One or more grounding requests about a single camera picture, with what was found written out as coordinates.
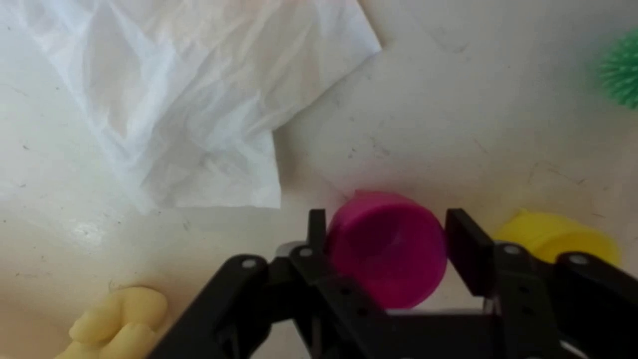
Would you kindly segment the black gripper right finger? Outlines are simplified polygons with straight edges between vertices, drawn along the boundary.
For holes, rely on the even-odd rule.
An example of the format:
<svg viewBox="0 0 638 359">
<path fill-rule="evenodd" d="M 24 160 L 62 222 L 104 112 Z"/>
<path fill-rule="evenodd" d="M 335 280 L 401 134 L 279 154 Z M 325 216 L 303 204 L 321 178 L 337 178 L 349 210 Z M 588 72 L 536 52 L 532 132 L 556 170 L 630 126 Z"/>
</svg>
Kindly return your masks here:
<svg viewBox="0 0 638 359">
<path fill-rule="evenodd" d="M 566 252 L 546 264 L 494 242 L 464 212 L 444 216 L 448 260 L 492 307 L 452 329 L 458 359 L 638 359 L 638 280 L 602 258 Z"/>
</svg>

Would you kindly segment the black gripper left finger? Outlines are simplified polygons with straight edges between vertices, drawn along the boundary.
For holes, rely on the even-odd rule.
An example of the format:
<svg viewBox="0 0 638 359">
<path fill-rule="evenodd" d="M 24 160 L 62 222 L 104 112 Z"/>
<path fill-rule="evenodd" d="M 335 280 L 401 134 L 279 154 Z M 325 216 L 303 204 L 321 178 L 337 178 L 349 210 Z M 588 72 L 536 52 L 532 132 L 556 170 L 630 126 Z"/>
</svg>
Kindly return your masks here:
<svg viewBox="0 0 638 359">
<path fill-rule="evenodd" d="M 281 321 L 295 323 L 313 359 L 393 357 L 387 315 L 329 268 L 325 250 L 327 214 L 311 210 L 307 240 L 285 256 L 227 260 L 149 359 L 251 359 Z"/>
</svg>

